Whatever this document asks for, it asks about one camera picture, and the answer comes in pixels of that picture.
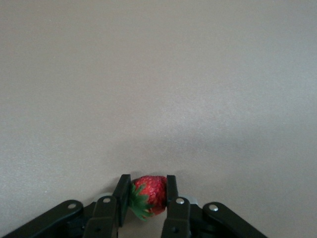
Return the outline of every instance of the gray tabletop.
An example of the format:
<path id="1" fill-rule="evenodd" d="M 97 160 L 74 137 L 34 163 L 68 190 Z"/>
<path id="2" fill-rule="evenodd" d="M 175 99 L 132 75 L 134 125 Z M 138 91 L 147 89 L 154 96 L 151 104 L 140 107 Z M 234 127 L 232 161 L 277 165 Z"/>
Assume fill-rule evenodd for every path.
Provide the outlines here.
<path id="1" fill-rule="evenodd" d="M 316 1 L 1 1 L 0 236 L 121 174 L 317 233 Z M 120 238 L 159 237 L 129 212 Z"/>

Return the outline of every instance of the strawberry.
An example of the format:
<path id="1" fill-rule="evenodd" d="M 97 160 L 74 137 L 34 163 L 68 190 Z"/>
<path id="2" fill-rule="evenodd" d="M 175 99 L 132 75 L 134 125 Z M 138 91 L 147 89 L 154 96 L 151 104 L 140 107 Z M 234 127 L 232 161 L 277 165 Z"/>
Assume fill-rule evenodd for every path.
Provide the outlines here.
<path id="1" fill-rule="evenodd" d="M 166 177 L 143 176 L 132 181 L 129 207 L 143 221 L 166 208 Z"/>

